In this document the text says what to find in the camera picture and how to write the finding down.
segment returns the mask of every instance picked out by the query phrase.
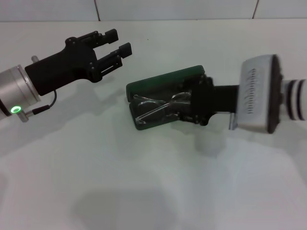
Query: black wire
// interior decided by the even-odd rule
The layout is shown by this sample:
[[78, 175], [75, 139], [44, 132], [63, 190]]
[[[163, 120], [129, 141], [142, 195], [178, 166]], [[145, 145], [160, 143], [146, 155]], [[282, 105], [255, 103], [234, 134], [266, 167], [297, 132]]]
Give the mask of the black wire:
[[56, 100], [57, 100], [57, 98], [58, 98], [57, 91], [55, 90], [55, 91], [53, 91], [53, 92], [54, 92], [54, 99], [53, 99], [53, 102], [49, 105], [50, 108], [54, 105], [54, 103], [56, 102]]
[[47, 105], [41, 106], [41, 107], [39, 107], [39, 108], [33, 109], [33, 110], [32, 110], [32, 113], [33, 113], [34, 115], [40, 114], [41, 112], [50, 109], [50, 108], [54, 105], [54, 103], [55, 103], [56, 100], [57, 100], [58, 94], [57, 94], [57, 91], [53, 91], [53, 92], [54, 92], [54, 99], [53, 99], [53, 102], [52, 102], [50, 105], [47, 104]]

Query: black robot end effector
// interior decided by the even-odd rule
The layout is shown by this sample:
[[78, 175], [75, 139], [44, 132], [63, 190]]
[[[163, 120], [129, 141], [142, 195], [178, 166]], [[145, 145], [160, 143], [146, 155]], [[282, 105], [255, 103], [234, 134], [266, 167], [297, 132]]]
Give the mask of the black robot end effector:
[[122, 58], [132, 54], [130, 43], [97, 60], [96, 47], [118, 40], [115, 29], [102, 35], [97, 31], [81, 37], [70, 37], [57, 54], [25, 67], [39, 95], [45, 95], [78, 79], [99, 82], [103, 76], [122, 66]]

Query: green led light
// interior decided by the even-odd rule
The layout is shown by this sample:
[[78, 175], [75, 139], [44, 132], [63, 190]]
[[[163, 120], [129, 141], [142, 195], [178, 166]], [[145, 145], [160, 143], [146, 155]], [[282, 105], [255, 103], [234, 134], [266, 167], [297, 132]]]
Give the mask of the green led light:
[[12, 114], [15, 114], [17, 112], [20, 112], [21, 111], [21, 107], [20, 106], [14, 106], [12, 109], [11, 109], [11, 113]]

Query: white table surface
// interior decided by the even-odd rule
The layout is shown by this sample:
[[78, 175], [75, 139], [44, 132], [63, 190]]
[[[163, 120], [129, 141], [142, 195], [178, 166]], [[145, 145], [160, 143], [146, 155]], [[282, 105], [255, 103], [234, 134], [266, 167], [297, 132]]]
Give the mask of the white table surface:
[[137, 131], [125, 98], [130, 82], [195, 65], [237, 84], [244, 60], [272, 53], [285, 79], [307, 78], [307, 20], [0, 23], [0, 70], [112, 28], [119, 41], [96, 53], [131, 42], [123, 67], [59, 89], [26, 124], [0, 122], [0, 229], [307, 229], [307, 123], [264, 135], [216, 115]]

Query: silver cylindrical joint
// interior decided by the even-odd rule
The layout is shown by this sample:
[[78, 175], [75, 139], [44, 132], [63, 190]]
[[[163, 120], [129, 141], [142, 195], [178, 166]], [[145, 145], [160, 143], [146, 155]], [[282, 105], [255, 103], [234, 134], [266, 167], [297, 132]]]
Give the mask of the silver cylindrical joint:
[[39, 101], [36, 89], [20, 65], [0, 73], [0, 120]]
[[305, 79], [284, 80], [282, 94], [280, 119], [305, 121], [307, 119], [307, 81]]

